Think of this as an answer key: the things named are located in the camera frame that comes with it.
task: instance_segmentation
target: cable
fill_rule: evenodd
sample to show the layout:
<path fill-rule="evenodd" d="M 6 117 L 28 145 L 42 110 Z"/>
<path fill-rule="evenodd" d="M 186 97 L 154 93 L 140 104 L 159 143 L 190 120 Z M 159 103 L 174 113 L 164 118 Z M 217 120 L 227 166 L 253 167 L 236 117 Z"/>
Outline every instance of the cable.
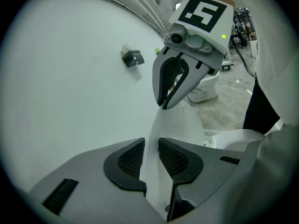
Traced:
<path fill-rule="evenodd" d="M 230 40 L 234 46 L 234 49 L 236 50 L 236 52 L 238 53 L 239 57 L 241 58 L 242 62 L 243 62 L 243 65 L 246 69 L 246 71 L 253 77 L 253 78 L 256 78 L 256 75 L 253 74 L 253 72 L 249 69 L 248 65 L 246 64 L 245 60 L 244 60 L 244 57 L 242 56 L 242 54 L 240 53 L 239 49 L 237 48 L 236 44 L 235 44 L 235 41 L 234 41 L 234 38 L 231 36 L 230 37 Z"/>
<path fill-rule="evenodd" d="M 188 99 L 191 103 L 194 103 L 194 104 L 199 104 L 199 103 L 203 103 L 203 102 L 205 102 L 205 101 L 193 102 L 193 101 L 191 101 L 191 100 L 189 99 L 188 95 L 187 95 L 187 99 Z"/>

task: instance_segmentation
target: black vent slot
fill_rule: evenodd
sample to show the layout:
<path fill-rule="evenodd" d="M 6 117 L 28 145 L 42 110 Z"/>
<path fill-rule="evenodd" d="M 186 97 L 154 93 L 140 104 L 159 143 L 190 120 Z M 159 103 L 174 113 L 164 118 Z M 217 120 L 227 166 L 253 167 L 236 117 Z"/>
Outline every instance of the black vent slot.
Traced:
<path fill-rule="evenodd" d="M 210 70 L 208 71 L 208 74 L 212 75 L 212 74 L 214 74 L 214 72 L 215 72 L 215 70 L 213 68 L 210 68 Z"/>
<path fill-rule="evenodd" d="M 227 157 L 227 156 L 221 157 L 220 160 L 225 161 L 225 162 L 230 162 L 230 163 L 233 163 L 236 165 L 238 165 L 238 163 L 240 162 L 240 159 L 235 159 L 235 158 L 231 158 L 231 157 Z"/>
<path fill-rule="evenodd" d="M 144 142 L 122 154 L 118 159 L 118 166 L 126 174 L 139 178 L 142 165 Z"/>
<path fill-rule="evenodd" d="M 58 215 L 78 183 L 76 180 L 64 179 L 43 202 L 43 206 Z"/>
<path fill-rule="evenodd" d="M 163 55 L 165 55 L 169 50 L 169 47 L 166 47 L 166 49 L 163 51 Z"/>
<path fill-rule="evenodd" d="M 189 166 L 189 161 L 186 155 L 171 148 L 164 142 L 159 143 L 159 156 L 171 178 L 184 171 Z"/>

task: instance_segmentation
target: concrete floor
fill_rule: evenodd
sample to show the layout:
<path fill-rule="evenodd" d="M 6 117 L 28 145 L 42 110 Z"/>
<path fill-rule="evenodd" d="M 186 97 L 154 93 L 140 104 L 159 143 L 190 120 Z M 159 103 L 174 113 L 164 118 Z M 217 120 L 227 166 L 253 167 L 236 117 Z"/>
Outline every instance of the concrete floor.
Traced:
<path fill-rule="evenodd" d="M 255 73 L 254 57 L 251 57 L 250 46 L 247 49 L 239 49 L 247 65 Z M 209 130 L 234 130 L 242 129 L 245 113 L 251 98 L 254 86 L 254 78 L 244 68 L 244 65 L 235 50 L 231 51 L 232 63 L 231 71 L 220 72 L 216 90 L 219 94 L 217 98 L 208 100 L 200 104 L 191 103 L 191 107 L 201 118 L 204 129 Z"/>

